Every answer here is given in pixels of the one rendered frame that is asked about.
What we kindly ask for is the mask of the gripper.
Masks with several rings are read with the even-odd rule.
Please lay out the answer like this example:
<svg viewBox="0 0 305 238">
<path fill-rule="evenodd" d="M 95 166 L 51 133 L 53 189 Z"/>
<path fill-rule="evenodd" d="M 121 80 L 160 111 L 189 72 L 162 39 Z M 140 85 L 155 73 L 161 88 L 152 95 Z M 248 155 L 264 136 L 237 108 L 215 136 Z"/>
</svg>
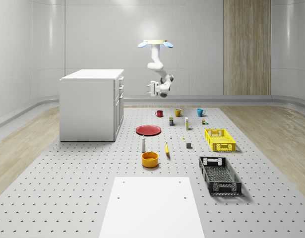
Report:
<svg viewBox="0 0 305 238">
<path fill-rule="evenodd" d="M 148 93 L 150 93 L 151 97 L 156 97 L 160 91 L 159 82 L 151 81 L 148 87 L 150 87 L 150 91 L 148 91 Z"/>
</svg>

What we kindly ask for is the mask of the red plate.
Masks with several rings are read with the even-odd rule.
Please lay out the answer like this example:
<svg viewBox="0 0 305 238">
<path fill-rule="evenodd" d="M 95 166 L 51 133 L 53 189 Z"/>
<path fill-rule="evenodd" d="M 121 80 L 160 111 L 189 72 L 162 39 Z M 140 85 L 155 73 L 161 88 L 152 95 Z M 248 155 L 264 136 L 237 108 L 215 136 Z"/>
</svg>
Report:
<svg viewBox="0 0 305 238">
<path fill-rule="evenodd" d="M 161 128 L 156 125 L 141 125 L 136 128 L 136 133 L 144 136 L 155 136 L 161 133 Z"/>
</svg>

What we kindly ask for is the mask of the white cabinet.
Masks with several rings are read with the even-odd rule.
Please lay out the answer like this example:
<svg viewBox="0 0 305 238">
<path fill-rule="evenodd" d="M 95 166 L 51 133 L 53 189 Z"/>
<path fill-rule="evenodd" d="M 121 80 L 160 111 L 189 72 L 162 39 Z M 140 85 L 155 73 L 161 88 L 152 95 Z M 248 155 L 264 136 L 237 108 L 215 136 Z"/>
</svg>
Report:
<svg viewBox="0 0 305 238">
<path fill-rule="evenodd" d="M 81 69 L 60 82 L 60 140 L 115 141 L 123 120 L 123 69 Z"/>
</svg>

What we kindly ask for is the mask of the yellow bowl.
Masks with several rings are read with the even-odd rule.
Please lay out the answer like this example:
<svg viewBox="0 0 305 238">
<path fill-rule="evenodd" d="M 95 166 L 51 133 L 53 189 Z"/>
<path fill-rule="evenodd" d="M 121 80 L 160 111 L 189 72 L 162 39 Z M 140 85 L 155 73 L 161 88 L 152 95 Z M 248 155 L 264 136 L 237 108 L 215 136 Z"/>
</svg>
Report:
<svg viewBox="0 0 305 238">
<path fill-rule="evenodd" d="M 156 167 L 158 162 L 158 154 L 155 152 L 145 152 L 142 154 L 142 165 L 147 168 Z"/>
</svg>

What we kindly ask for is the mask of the yellow basket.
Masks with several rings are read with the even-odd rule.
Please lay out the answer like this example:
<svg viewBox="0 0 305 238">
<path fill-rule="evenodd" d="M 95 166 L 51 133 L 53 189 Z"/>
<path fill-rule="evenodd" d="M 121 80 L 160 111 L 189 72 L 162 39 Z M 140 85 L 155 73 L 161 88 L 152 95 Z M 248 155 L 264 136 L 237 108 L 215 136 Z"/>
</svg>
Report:
<svg viewBox="0 0 305 238">
<path fill-rule="evenodd" d="M 205 129 L 205 138 L 213 151 L 236 150 L 236 142 L 225 129 Z"/>
</svg>

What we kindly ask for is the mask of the white board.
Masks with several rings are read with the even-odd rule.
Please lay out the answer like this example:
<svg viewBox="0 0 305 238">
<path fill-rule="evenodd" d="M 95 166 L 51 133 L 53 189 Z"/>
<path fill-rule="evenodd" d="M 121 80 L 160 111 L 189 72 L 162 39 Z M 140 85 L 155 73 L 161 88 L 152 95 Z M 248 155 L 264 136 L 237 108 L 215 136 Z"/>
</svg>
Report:
<svg viewBox="0 0 305 238">
<path fill-rule="evenodd" d="M 99 238 L 204 238 L 188 177 L 116 177 Z"/>
</svg>

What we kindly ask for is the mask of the dark grey basket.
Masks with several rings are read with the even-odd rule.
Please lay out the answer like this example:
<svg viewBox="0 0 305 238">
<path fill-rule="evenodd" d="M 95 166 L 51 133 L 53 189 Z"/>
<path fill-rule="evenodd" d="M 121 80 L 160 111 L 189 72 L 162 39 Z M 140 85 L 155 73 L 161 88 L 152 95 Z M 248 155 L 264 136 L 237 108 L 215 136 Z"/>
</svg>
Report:
<svg viewBox="0 0 305 238">
<path fill-rule="evenodd" d="M 199 167 L 210 194 L 239 195 L 242 182 L 224 157 L 199 157 Z"/>
</svg>

